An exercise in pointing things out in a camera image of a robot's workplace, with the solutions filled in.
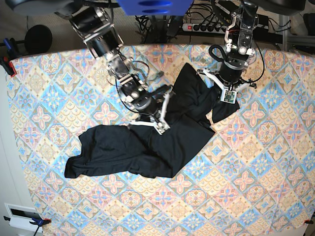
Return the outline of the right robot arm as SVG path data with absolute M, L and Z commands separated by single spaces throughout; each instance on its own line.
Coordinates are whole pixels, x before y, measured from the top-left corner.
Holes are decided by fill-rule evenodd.
M 160 135 L 168 130 L 170 126 L 165 116 L 171 86 L 163 85 L 152 92 L 147 90 L 147 76 L 134 66 L 132 59 L 121 53 L 123 41 L 106 11 L 88 7 L 73 16 L 70 23 L 93 57 L 106 60 L 106 69 L 115 78 L 122 104 L 139 114 L 140 120 L 132 120 L 131 124 L 153 127 Z

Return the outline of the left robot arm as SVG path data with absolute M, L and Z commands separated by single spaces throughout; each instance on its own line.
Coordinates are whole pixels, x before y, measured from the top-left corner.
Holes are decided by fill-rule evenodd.
M 199 73 L 212 80 L 219 88 L 220 101 L 234 104 L 237 93 L 246 87 L 256 87 L 255 80 L 242 79 L 242 73 L 254 56 L 252 48 L 253 30 L 256 28 L 258 7 L 252 3 L 241 1 L 237 10 L 230 13 L 231 22 L 225 23 L 225 47 L 212 45 L 209 55 L 220 63 L 217 72 L 204 68 Z

